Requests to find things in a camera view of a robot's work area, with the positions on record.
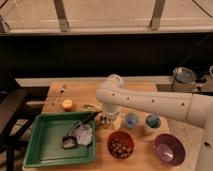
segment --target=nuts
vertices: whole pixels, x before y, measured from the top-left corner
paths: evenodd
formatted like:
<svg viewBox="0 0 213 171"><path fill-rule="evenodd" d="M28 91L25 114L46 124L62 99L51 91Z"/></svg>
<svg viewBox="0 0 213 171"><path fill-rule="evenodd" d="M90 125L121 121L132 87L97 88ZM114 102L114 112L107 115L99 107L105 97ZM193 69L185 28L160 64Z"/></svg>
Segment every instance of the nuts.
<svg viewBox="0 0 213 171"><path fill-rule="evenodd" d="M128 147L127 144L125 144L118 138L112 139L112 141L109 143L108 148L112 156L118 159L125 159L129 157L133 152L133 149Z"/></svg>

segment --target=blue cup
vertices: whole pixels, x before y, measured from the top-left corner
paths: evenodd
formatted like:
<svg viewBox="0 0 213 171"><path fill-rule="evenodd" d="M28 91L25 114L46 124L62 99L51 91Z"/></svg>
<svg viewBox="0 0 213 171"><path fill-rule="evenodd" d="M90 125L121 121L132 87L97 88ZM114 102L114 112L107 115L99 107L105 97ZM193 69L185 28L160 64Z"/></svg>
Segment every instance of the blue cup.
<svg viewBox="0 0 213 171"><path fill-rule="evenodd" d="M127 113L124 123L127 128L134 128L138 123L138 117L135 113Z"/></svg>

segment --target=purple bowl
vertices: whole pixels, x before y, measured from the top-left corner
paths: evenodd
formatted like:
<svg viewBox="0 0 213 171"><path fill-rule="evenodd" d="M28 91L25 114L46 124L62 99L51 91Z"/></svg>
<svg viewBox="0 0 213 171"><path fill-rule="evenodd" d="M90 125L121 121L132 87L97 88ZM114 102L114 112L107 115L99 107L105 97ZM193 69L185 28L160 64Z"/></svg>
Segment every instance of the purple bowl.
<svg viewBox="0 0 213 171"><path fill-rule="evenodd" d="M165 164L180 165L185 159L183 144L171 134L160 134L154 141L154 152Z"/></svg>

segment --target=sponge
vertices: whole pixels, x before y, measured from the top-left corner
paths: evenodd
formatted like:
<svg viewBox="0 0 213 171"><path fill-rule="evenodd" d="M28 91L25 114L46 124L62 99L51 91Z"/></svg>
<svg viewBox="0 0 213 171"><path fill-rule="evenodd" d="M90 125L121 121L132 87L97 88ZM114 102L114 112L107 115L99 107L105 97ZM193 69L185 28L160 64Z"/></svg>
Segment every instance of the sponge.
<svg viewBox="0 0 213 171"><path fill-rule="evenodd" d="M70 99L66 99L61 103L61 107L66 111L69 112L71 110L73 110L74 108L74 103L72 100Z"/></svg>

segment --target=black cable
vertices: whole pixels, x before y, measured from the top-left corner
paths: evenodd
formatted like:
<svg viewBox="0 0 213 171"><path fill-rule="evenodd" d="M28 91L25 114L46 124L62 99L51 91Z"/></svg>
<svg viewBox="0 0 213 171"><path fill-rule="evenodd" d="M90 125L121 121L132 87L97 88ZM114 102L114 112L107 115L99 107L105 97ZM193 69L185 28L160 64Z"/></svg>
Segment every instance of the black cable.
<svg viewBox="0 0 213 171"><path fill-rule="evenodd" d="M5 1L0 5L0 9L2 9L8 1L9 1L9 0L5 0Z"/></svg>
<svg viewBox="0 0 213 171"><path fill-rule="evenodd" d="M173 82L172 82L172 92L174 92L174 85L175 85L175 81L176 81L176 78L177 78L177 73L178 73L178 70L179 68L184 65L186 63L186 61L191 57L191 51L193 51L194 49L198 48L199 46L201 46L212 34L208 34L206 35L204 38L202 38L198 43L196 43L194 46L192 46L189 50L188 50L188 53L187 53L187 56L183 59L183 61L179 64L179 66L177 67L177 71L175 72L175 75L174 75L174 79L173 79Z"/></svg>

